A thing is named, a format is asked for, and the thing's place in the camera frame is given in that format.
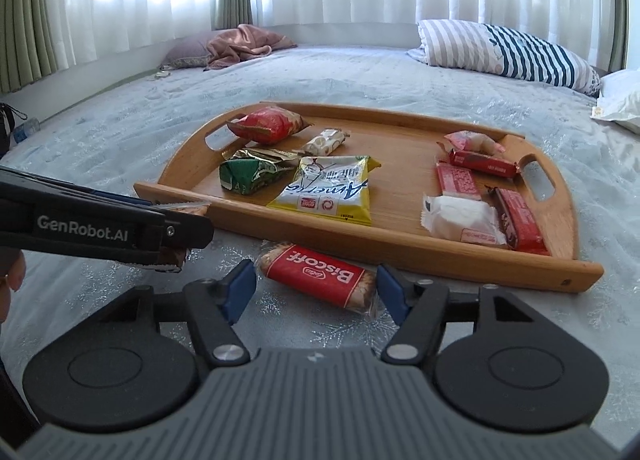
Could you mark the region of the person's left hand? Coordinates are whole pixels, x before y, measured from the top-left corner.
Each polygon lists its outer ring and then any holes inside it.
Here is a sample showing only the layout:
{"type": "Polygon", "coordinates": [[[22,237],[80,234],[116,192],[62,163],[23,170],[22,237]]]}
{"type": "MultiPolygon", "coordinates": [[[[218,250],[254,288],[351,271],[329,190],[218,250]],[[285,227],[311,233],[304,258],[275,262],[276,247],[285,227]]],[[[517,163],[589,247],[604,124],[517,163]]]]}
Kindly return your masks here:
{"type": "Polygon", "coordinates": [[[26,275],[26,261],[24,253],[18,252],[17,258],[9,271],[1,277],[0,288],[0,321],[5,322],[11,307],[11,295],[20,290],[26,275]]]}

